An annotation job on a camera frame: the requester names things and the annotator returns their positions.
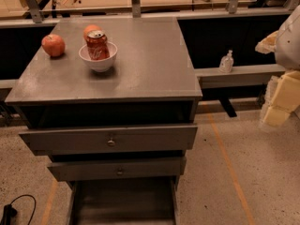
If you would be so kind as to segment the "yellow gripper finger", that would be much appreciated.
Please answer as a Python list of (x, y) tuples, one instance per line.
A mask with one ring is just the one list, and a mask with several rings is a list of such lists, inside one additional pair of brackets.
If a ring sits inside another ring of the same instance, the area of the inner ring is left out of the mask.
[(268, 54), (275, 51), (275, 44), (278, 32), (275, 31), (261, 40), (255, 47), (255, 51), (258, 53)]
[(277, 128), (300, 106), (300, 71), (291, 70), (280, 77), (272, 76), (267, 84), (262, 123)]

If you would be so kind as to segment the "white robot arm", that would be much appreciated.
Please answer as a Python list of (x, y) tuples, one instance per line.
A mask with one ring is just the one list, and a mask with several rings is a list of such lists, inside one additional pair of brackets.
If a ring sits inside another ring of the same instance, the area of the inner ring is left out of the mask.
[(260, 41), (255, 51), (273, 53), (276, 63), (286, 69), (267, 84), (260, 122), (278, 128), (300, 106), (300, 6), (279, 29)]

